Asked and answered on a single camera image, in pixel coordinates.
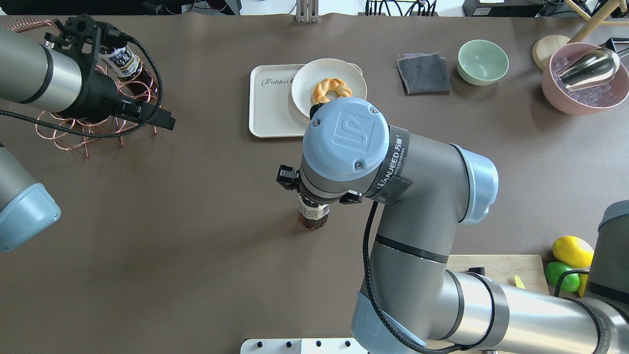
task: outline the robot logo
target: robot logo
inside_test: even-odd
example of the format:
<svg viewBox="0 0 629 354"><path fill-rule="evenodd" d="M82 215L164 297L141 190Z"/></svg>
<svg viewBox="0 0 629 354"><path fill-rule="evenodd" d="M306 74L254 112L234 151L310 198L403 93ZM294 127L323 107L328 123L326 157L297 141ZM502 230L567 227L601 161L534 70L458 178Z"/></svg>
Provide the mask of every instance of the robot logo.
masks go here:
<svg viewBox="0 0 629 354"><path fill-rule="evenodd" d="M374 125L371 118L343 111L338 117L332 142L348 149L367 152Z"/></svg>

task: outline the black device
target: black device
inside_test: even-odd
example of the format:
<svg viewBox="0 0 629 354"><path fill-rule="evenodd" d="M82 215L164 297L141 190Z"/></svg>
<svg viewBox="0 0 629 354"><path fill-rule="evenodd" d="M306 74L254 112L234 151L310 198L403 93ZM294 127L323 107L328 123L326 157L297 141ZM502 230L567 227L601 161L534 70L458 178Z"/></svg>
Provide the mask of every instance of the black device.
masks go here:
<svg viewBox="0 0 629 354"><path fill-rule="evenodd" d="M543 0L504 0L502 3L465 0L463 12L469 17L535 17L543 6Z"/></svg>
<svg viewBox="0 0 629 354"><path fill-rule="evenodd" d="M0 8L6 14L20 15L141 15L181 14L182 5L194 0L0 0ZM240 0L208 0L210 8L223 14L240 14Z"/></svg>
<svg viewBox="0 0 629 354"><path fill-rule="evenodd" d="M601 8L603 5L605 5L607 3L608 0L601 0L600 5L596 6L596 9ZM629 17L629 11L627 12L622 12L620 11L620 7L616 8L614 11L611 12L611 17L612 18L627 18Z"/></svg>

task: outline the black cable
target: black cable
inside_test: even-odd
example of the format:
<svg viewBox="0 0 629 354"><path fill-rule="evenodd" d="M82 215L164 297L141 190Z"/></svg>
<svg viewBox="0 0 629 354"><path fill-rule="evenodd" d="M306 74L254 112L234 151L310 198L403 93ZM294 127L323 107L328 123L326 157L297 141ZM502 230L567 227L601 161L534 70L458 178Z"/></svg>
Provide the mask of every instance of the black cable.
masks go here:
<svg viewBox="0 0 629 354"><path fill-rule="evenodd" d="M400 15L400 16L404 16L404 15L402 14L402 8L401 8L401 7L399 7L398 0L393 0L393 3L395 4L395 6L397 6L397 7L398 7L399 15Z"/></svg>
<svg viewBox="0 0 629 354"><path fill-rule="evenodd" d="M140 130L148 122L150 122L151 119L153 119L153 117L157 114L157 111L159 110L160 105L162 104L162 96L163 96L163 92L164 92L163 86L162 86L162 76L160 76L159 71L157 70L157 67L155 66L155 62L153 61L151 56L148 54L148 52L144 48L144 46L140 42L138 42L137 39L135 39L135 38L133 38L133 37L131 37L129 35L127 35L125 39L127 41L135 44L136 47L138 47L140 49L142 54L144 54L144 56L147 58L148 63L151 65L151 68L153 69L153 72L155 73L155 79L157 80L157 101L155 102L155 107L153 108L153 111L151 111L151 114L148 116L148 118L146 120L144 120L144 121L141 121L135 127L131 128L129 130L126 130L124 132L119 132L119 133L94 134L94 133L85 133L85 132L81 132L81 131L78 131L78 130L65 128L65 127L62 127L60 125L44 122L42 120L37 120L37 119L31 118L31 117L28 117L28 116L25 116L25 115L21 115L19 113L10 112L10 111L0 110L0 115L6 115L7 117L13 117L13 118L25 120L27 122L31 122L31 123L34 123L34 124L37 124L37 125L41 125L41 126L46 127L46 128L59 130L60 132L65 132L65 133L70 133L70 134L80 135L82 137L90 137L90 138L118 138L118 137L122 137L124 135L131 134L133 132L136 132L136 131Z"/></svg>
<svg viewBox="0 0 629 354"><path fill-rule="evenodd" d="M548 17L553 17L555 15L562 14L562 13L577 13L577 11L573 11L573 10L559 11L559 12L552 13L552 14L548 15Z"/></svg>
<svg viewBox="0 0 629 354"><path fill-rule="evenodd" d="M404 14L404 16L412 16L413 15L413 9L415 8L416 4L419 4L420 0L415 0L413 1L412 5L410 8L408 8L407 12Z"/></svg>
<svg viewBox="0 0 629 354"><path fill-rule="evenodd" d="M377 208L378 202L374 202L371 205L371 211L369 212L369 217L367 218L367 224L365 225L365 235L362 240L362 260L365 267L365 285L367 287L367 295L369 296L369 301L371 301L371 306L374 308L382 324L398 341L400 341L400 343L407 346L411 350L417 351L421 354L447 354L457 350L468 350L472 348L472 346L469 345L455 344L447 348L429 349L425 346L417 345L410 341L407 337L405 337L405 335L400 333L399 330L395 328L386 318L384 311L380 308L380 305L378 304L376 295L374 293L374 286L371 281L371 265L369 264L369 234L371 233L371 224L374 221L374 216L376 215Z"/></svg>
<svg viewBox="0 0 629 354"><path fill-rule="evenodd" d="M408 10L409 16L413 15L413 10L415 9L415 5L417 5L417 16L424 16L424 0L416 0L411 8Z"/></svg>
<svg viewBox="0 0 629 354"><path fill-rule="evenodd" d="M389 9L389 4L387 3L388 0L381 0L380 1L380 9L378 10L378 14L382 15L382 4L384 4L387 8L387 14L389 16L391 16L391 10Z"/></svg>
<svg viewBox="0 0 629 354"><path fill-rule="evenodd" d="M559 291L561 290L561 284L564 282L564 279L570 274L589 274L589 270L581 270L581 269L573 269L569 271L563 272L559 279L557 279L557 285L555 286L554 297L559 297Z"/></svg>
<svg viewBox="0 0 629 354"><path fill-rule="evenodd" d="M422 16L428 16L428 12L430 11L430 3L428 2L428 0L422 1L420 3L421 6L421 15Z"/></svg>
<svg viewBox="0 0 629 354"><path fill-rule="evenodd" d="M577 6L580 7L583 11L585 11L588 16L592 16L592 11L590 11L585 0L574 0L574 3L577 4Z"/></svg>

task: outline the black strap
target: black strap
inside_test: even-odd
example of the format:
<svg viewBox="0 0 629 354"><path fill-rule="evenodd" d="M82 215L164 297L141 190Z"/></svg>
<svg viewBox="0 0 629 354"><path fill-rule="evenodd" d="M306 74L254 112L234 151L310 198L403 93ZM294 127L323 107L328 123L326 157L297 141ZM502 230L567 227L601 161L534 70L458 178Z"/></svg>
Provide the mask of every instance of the black strap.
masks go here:
<svg viewBox="0 0 629 354"><path fill-rule="evenodd" d="M44 92L46 92L46 90L48 89L50 85L50 81L52 81L52 73L55 70L53 62L52 62L52 55L50 55L50 52L48 51L48 49L46 49L46 47L44 47L43 45L42 45L42 48L43 48L43 52L46 53L46 60L48 61L48 68L46 69L46 76L44 76L43 78L42 86L39 88L39 90L37 90L37 92L33 96L18 103L23 103L23 104L32 103L35 100L37 100L39 97L42 97Z"/></svg>
<svg viewBox="0 0 629 354"><path fill-rule="evenodd" d="M431 261L435 261L435 262L443 263L443 264L448 263L448 256L426 251L425 249L409 246L405 243L401 243L393 239L389 239L380 234L376 234L376 242L383 246L393 248L396 251L408 253L412 256L426 258L427 260L431 260Z"/></svg>
<svg viewBox="0 0 629 354"><path fill-rule="evenodd" d="M389 150L365 197L378 203L391 204L411 187L412 182L400 177L408 154L409 139L408 130L389 126Z"/></svg>
<svg viewBox="0 0 629 354"><path fill-rule="evenodd" d="M500 284L493 280L475 273L467 274L478 278L485 285L489 291L489 296L491 296L493 312L487 334L472 347L475 349L491 349L500 344L509 327L509 303L507 302L507 296L504 294Z"/></svg>
<svg viewBox="0 0 629 354"><path fill-rule="evenodd" d="M459 313L457 314L456 321L454 321L454 326L452 326L448 334L439 338L438 341L445 341L446 339L451 337L457 331L457 329L459 329L459 326L461 325L461 320L463 320L463 311L465 310L465 300L463 299L463 289L461 288L461 283L459 282L459 279L457 279L457 277L451 271L446 269L445 272L448 273L452 277L452 280L454 281L454 285L457 287L457 293L459 295Z"/></svg>
<svg viewBox="0 0 629 354"><path fill-rule="evenodd" d="M587 312L587 314L590 315L590 317L592 318L592 321L594 322L594 325L596 326L596 335L598 337L598 342L596 343L596 348L594 349L593 353L598 353L599 347L601 346L601 326L598 324L598 320L596 319L596 316L586 304L583 304L582 302L579 302L574 299L568 299L567 297L562 297L562 299L574 302L575 304L581 306Z"/></svg>

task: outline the white tray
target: white tray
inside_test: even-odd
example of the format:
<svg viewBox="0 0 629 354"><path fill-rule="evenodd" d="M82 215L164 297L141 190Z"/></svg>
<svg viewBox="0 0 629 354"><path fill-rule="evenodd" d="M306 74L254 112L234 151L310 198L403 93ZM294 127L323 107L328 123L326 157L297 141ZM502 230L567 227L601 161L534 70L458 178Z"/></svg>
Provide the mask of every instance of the white tray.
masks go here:
<svg viewBox="0 0 629 354"><path fill-rule="evenodd" d="M310 123L291 98L292 79L305 64L262 65L251 71L249 131L258 138L302 137ZM362 74L356 64L352 64Z"/></svg>

